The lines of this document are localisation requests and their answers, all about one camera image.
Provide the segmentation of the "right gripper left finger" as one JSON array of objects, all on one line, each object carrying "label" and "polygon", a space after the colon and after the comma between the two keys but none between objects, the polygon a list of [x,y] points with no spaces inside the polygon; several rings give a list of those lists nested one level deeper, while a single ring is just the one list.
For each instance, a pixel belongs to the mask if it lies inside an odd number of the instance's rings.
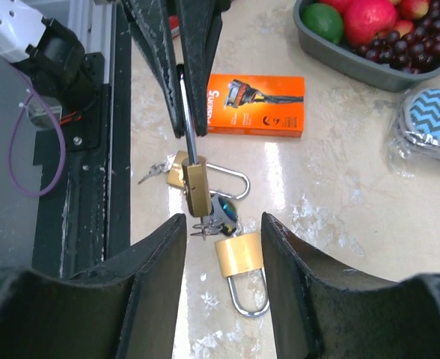
[{"label": "right gripper left finger", "polygon": [[0,358],[170,358],[186,217],[69,280],[0,266]]}]

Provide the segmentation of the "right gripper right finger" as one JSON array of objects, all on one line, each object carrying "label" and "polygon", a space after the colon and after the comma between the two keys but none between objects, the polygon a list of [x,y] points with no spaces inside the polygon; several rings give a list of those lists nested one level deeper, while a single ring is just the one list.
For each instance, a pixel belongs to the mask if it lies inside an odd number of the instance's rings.
[{"label": "right gripper right finger", "polygon": [[279,358],[440,358],[440,274],[367,274],[269,213],[261,244]]}]

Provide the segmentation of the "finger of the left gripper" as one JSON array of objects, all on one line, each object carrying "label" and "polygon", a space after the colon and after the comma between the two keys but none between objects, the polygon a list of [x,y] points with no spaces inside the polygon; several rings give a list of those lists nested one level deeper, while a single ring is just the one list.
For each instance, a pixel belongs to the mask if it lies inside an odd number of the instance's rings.
[{"label": "finger of the left gripper", "polygon": [[121,2],[129,33],[162,89],[176,138],[185,133],[177,62],[166,1]]},{"label": "finger of the left gripper", "polygon": [[180,21],[184,73],[191,113],[197,135],[208,133],[207,85],[222,29],[218,1],[176,2]]}]

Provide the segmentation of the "long shackle brass padlock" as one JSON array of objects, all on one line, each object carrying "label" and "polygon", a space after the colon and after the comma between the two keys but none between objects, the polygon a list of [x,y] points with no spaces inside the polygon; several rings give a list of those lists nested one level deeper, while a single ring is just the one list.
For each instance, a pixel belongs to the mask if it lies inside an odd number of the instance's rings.
[{"label": "long shackle brass padlock", "polygon": [[[166,159],[166,182],[171,187],[184,189],[182,162],[187,152],[178,151]],[[244,199],[251,190],[250,179],[242,172],[207,162],[209,189],[211,194],[220,194],[232,200]]]}]

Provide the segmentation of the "small brass padlock with keys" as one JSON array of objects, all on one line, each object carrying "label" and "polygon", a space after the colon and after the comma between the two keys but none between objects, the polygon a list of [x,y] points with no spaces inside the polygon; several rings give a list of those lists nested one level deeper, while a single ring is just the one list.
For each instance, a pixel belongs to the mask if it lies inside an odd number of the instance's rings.
[{"label": "small brass padlock with keys", "polygon": [[189,213],[199,222],[193,226],[195,236],[231,237],[238,227],[238,215],[229,199],[212,194],[207,179],[206,159],[198,155],[184,66],[177,65],[188,158],[182,162],[183,181]]}]

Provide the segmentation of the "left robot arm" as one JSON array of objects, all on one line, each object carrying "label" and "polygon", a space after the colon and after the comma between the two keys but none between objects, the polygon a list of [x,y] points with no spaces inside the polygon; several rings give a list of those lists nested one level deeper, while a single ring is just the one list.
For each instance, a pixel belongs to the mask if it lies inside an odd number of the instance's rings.
[{"label": "left robot arm", "polygon": [[[207,85],[230,1],[122,1],[131,38],[162,88],[176,138],[185,134],[185,82],[197,135],[208,133]],[[76,111],[94,101],[94,81],[76,34],[23,1],[0,1],[0,56],[35,90]]]}]

